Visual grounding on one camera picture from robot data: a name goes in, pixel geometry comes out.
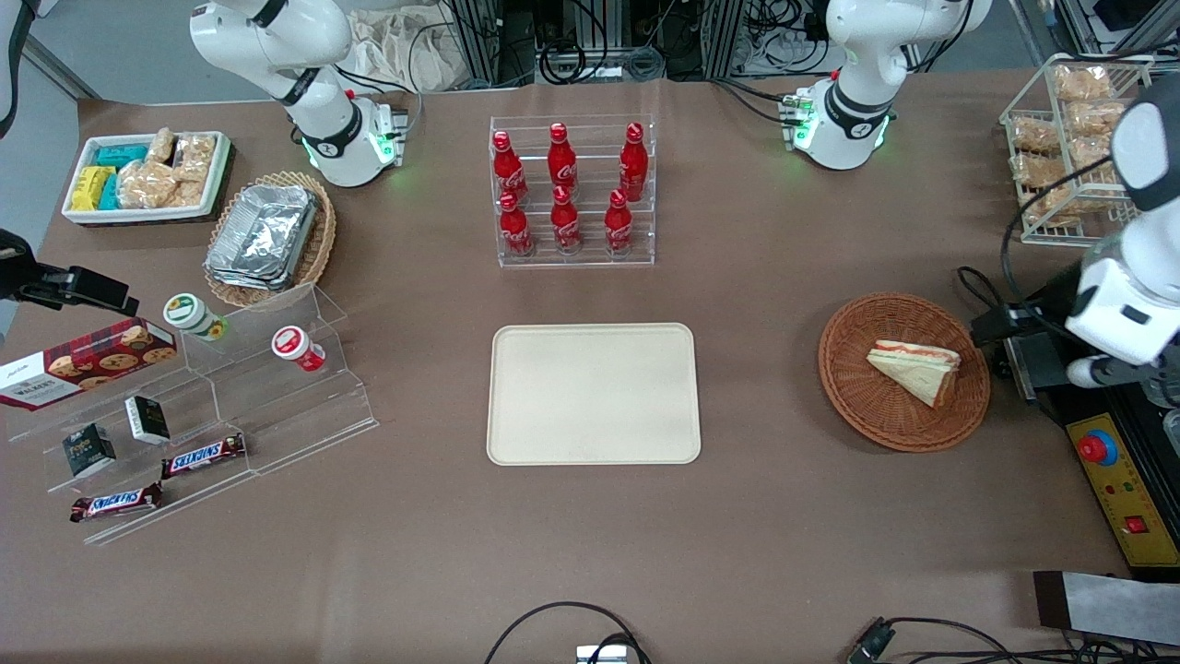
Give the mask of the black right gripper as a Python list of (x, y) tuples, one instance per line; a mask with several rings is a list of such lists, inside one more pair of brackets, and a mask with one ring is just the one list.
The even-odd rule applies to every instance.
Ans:
[(27, 241), (6, 230), (1, 230), (1, 298), (55, 311), (91, 305), (127, 318), (135, 318), (139, 308), (122, 281), (84, 267), (39, 267)]

